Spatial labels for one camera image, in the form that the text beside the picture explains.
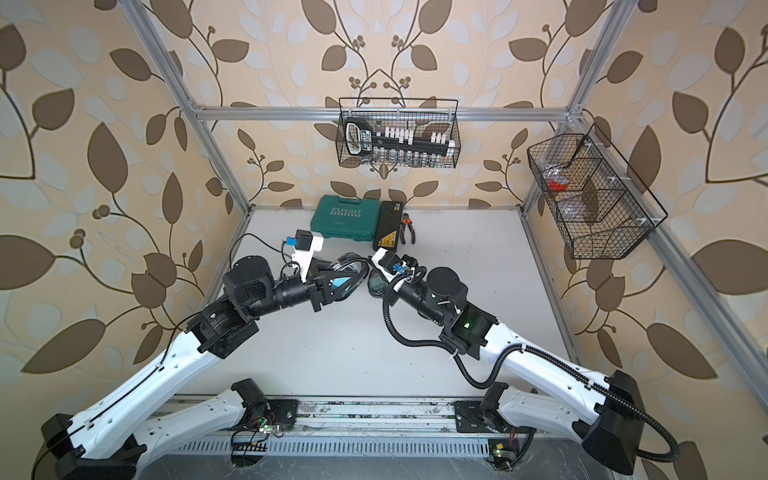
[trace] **ventilation grille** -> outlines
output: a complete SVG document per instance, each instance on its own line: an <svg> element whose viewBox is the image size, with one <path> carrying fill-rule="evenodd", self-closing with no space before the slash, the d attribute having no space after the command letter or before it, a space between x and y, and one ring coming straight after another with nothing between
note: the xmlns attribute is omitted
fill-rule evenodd
<svg viewBox="0 0 768 480"><path fill-rule="evenodd" d="M265 443L266 454L278 456L488 457L487 439L286 437L270 438ZM228 435L209 435L181 446L173 452L173 455L227 455L229 452Z"/></svg>

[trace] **wall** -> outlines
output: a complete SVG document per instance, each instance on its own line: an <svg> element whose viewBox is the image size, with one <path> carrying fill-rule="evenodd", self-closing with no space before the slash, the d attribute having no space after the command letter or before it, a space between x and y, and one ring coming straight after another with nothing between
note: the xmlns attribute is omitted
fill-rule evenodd
<svg viewBox="0 0 768 480"><path fill-rule="evenodd" d="M765 2L659 2L636 12L586 115L625 156L654 152L634 161L669 211L667 225L764 352L767 36Z"/></svg>
<svg viewBox="0 0 768 480"><path fill-rule="evenodd" d="M587 366L620 369L680 443L674 464L638 461L649 480L762 478L768 415L647 241L626 259L572 260L547 207L531 213ZM646 428L640 447L666 452Z"/></svg>
<svg viewBox="0 0 768 480"><path fill-rule="evenodd" d="M240 218L113 4L0 3L4 478L197 311Z"/></svg>
<svg viewBox="0 0 768 480"><path fill-rule="evenodd" d="M765 348L768 8L733 0L639 7L587 118L651 185L678 240ZM764 476L768 416L650 245L616 262L574 261L543 203L530 219L588 366L631 374L646 410L682 442L673 465L642 462L647 477ZM651 434L641 448L666 446Z"/></svg>
<svg viewBox="0 0 768 480"><path fill-rule="evenodd" d="M605 0L570 8L561 0L188 3L145 5L198 103L331 108L349 96L564 107L610 8ZM382 199L405 195L421 207L516 205L531 175L525 164L512 162L554 131L546 123L467 122L459 125L458 170L358 167L355 173L336 166L327 140L336 136L331 123L221 121L211 127L259 206L313 206L324 194L376 191ZM253 140L257 156L239 130ZM255 164L247 163L251 157Z"/></svg>
<svg viewBox="0 0 768 480"><path fill-rule="evenodd" d="M284 122L289 128L280 130L270 123L276 122L220 121L215 132L248 198L260 207L311 207L325 194L397 199L419 207L518 205L533 180L525 149L551 136L546 122L467 122L459 124L456 169L343 168L328 138L336 125Z"/></svg>

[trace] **yellow label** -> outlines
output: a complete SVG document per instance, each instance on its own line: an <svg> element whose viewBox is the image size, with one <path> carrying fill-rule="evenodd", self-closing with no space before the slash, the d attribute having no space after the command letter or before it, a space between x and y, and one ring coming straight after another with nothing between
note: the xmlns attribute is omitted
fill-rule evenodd
<svg viewBox="0 0 768 480"><path fill-rule="evenodd" d="M395 242L396 241L397 241L397 230L395 230L394 232L390 233L386 237L383 237L379 241L379 246L380 247L390 247L391 248L391 247L395 246Z"/></svg>

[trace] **red object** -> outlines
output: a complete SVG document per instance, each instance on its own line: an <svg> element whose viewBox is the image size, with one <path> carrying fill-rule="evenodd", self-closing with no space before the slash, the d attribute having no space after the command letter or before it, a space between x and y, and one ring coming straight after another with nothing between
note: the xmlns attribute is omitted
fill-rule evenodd
<svg viewBox="0 0 768 480"><path fill-rule="evenodd" d="M561 184L554 180L549 181L549 189L553 192L563 192L568 189L568 184Z"/></svg>

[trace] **black wire basket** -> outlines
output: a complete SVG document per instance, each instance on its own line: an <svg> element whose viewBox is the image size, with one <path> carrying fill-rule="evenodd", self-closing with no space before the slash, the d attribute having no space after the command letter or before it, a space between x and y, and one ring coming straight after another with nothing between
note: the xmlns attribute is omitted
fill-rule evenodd
<svg viewBox="0 0 768 480"><path fill-rule="evenodd" d="M574 259L626 257L667 218L667 211L627 162L626 173L608 163L604 134L561 134L528 148L528 164ZM649 211L631 192L646 192Z"/></svg>
<svg viewBox="0 0 768 480"><path fill-rule="evenodd" d="M462 149L458 101L406 98L393 102L391 98L339 99L339 165L456 168Z"/></svg>

